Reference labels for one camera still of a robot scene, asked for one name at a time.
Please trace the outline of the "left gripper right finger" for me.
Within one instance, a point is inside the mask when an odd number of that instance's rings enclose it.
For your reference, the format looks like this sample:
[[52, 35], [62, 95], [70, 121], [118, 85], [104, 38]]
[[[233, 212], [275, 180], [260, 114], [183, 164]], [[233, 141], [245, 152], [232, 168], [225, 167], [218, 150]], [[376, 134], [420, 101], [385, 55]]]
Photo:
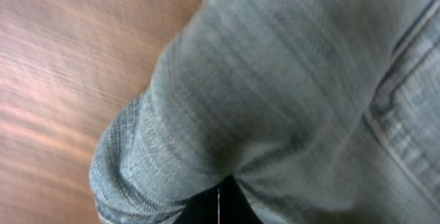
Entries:
[[219, 224], [263, 224], [232, 175], [219, 185]]

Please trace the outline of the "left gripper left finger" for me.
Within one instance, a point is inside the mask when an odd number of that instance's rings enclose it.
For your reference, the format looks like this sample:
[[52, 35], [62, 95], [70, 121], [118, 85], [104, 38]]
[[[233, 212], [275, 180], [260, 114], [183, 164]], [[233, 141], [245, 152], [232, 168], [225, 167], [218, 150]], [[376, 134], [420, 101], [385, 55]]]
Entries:
[[217, 224], [219, 218], [219, 186], [193, 196], [174, 224]]

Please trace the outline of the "light blue denim shorts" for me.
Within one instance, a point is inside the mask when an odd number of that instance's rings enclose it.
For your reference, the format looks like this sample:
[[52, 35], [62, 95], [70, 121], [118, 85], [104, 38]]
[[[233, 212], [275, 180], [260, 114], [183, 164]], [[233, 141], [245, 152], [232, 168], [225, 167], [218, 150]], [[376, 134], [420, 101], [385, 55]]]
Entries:
[[173, 223], [228, 176], [264, 223], [438, 223], [439, 0], [203, 0], [89, 180]]

